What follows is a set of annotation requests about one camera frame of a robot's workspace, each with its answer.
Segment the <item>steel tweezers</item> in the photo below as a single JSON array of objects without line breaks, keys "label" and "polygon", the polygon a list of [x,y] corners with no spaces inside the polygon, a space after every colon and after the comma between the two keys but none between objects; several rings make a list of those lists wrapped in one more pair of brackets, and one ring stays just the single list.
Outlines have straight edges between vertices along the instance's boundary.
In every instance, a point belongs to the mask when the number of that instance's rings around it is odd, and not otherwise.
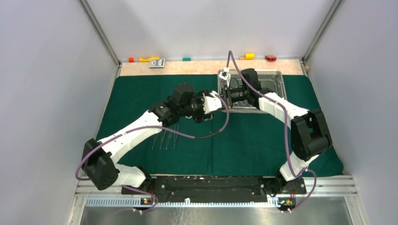
[{"label": "steel tweezers", "polygon": [[160,150],[161,150],[162,147],[163,147],[164,139],[165,139],[166,133],[167,133],[166,131],[162,131],[162,134],[161,134],[161,143],[160,143]]},{"label": "steel tweezers", "polygon": [[157,142],[158,136],[159,136],[159,133],[157,133],[157,134],[155,134],[155,135],[153,136],[153,143],[152,143],[152,147],[151,147],[152,150],[153,150],[154,147],[155,147],[155,144],[156,144],[156,142]]},{"label": "steel tweezers", "polygon": [[173,137],[173,133],[169,132],[169,136],[168,136],[167,143],[166,143],[166,148],[165,148],[166,150],[169,148],[169,145],[170,145],[172,137]]},{"label": "steel tweezers", "polygon": [[[179,131],[179,125],[176,125],[175,127],[175,131],[178,132]],[[178,134],[175,133],[174,134],[174,145],[173,145],[173,149],[176,149],[176,143],[177,143],[177,139],[178,139]]]}]

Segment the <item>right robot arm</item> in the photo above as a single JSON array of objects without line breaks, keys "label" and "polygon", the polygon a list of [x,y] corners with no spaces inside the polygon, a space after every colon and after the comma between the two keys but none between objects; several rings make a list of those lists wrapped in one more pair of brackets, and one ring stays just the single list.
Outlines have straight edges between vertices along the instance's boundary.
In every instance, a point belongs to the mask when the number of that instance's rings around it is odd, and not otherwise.
[{"label": "right robot arm", "polygon": [[227,104],[247,101],[284,124],[287,161],[276,175],[275,187],[281,193],[294,188],[294,180],[301,177],[320,154],[332,146],[332,139],[323,112],[296,106],[279,97],[272,89],[262,87],[254,68],[239,72],[242,84],[233,88],[230,80],[221,87]]}]

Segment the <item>metal mesh instrument tray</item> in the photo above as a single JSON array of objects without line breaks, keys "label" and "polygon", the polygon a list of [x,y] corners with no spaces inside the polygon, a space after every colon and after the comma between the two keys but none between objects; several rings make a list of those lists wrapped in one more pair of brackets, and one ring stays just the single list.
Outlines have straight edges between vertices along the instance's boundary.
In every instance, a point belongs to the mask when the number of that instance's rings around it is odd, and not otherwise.
[{"label": "metal mesh instrument tray", "polygon": [[[266,69],[255,69],[258,73],[258,79],[262,87],[270,88],[281,98],[286,97],[285,85],[282,73],[278,70],[266,70]],[[230,70],[231,80],[229,88],[236,88],[242,85],[241,76],[235,69]],[[218,93],[224,98],[224,87],[226,82],[218,78]],[[229,110],[233,113],[264,113],[256,107],[250,105],[246,100],[238,101],[233,104],[233,107],[229,107]]]}]

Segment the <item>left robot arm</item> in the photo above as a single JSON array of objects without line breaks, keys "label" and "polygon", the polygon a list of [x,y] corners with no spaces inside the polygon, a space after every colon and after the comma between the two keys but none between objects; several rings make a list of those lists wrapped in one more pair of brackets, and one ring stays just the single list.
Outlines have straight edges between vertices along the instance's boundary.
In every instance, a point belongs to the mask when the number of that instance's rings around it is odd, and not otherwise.
[{"label": "left robot arm", "polygon": [[164,101],[146,110],[138,119],[118,132],[84,145],[81,169],[99,190],[113,185],[127,185],[138,193],[149,191],[149,174],[139,166],[126,166],[120,159],[147,138],[170,130],[181,117],[189,117],[196,123],[213,118],[213,112],[222,108],[216,91],[196,92],[189,84],[181,83]]}]

